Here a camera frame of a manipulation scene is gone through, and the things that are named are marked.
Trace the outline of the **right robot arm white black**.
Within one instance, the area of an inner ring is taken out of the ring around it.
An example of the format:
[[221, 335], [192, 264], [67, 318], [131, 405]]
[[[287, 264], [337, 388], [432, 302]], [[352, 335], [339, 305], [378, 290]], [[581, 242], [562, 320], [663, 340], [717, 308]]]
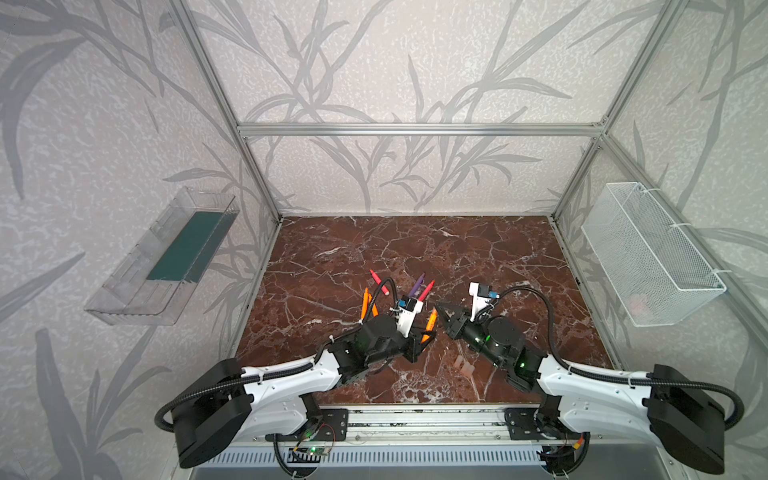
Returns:
[[451, 304], [438, 305], [437, 313], [451, 339], [502, 370], [513, 388], [540, 395], [534, 423], [542, 433], [637, 440], [700, 472], [724, 473], [725, 433], [744, 414], [733, 391], [691, 381], [667, 365], [625, 372], [568, 363], [532, 345], [504, 316], [481, 323]]

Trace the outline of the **pink red marker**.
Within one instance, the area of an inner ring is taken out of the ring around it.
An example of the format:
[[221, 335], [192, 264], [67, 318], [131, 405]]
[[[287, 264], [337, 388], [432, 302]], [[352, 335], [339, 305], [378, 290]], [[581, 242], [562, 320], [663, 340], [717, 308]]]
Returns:
[[431, 292], [431, 290], [433, 289], [433, 287], [434, 287], [434, 284], [435, 284], [435, 281], [431, 281], [431, 282], [429, 282], [429, 283], [427, 284], [427, 286], [425, 287], [425, 289], [424, 289], [424, 290], [421, 292], [421, 294], [420, 294], [420, 295], [419, 295], [419, 297], [418, 297], [418, 301], [419, 301], [419, 302], [424, 302], [424, 301], [426, 300], [427, 296], [429, 295], [429, 293], [430, 293], [430, 292]]

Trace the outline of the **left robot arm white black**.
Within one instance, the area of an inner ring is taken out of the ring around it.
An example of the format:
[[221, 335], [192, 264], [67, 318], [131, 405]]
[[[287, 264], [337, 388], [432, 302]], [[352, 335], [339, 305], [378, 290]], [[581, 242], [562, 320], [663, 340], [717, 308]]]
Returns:
[[344, 387], [372, 365], [403, 357], [415, 362], [435, 333], [378, 315], [325, 342], [312, 356], [266, 367], [225, 359], [159, 408], [155, 425], [175, 437], [180, 467], [199, 466], [247, 436], [292, 436], [319, 426], [314, 395]]

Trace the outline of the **orange highlighter marker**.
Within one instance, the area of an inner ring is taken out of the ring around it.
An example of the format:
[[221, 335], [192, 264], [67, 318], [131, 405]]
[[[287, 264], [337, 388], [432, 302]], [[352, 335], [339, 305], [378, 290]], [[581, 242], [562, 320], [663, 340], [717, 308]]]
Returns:
[[424, 333], [422, 335], [421, 343], [427, 343], [431, 338], [432, 334], [434, 332], [436, 323], [438, 320], [438, 312], [436, 308], [433, 308], [430, 312], [429, 319], [427, 321], [426, 327], [424, 329]]

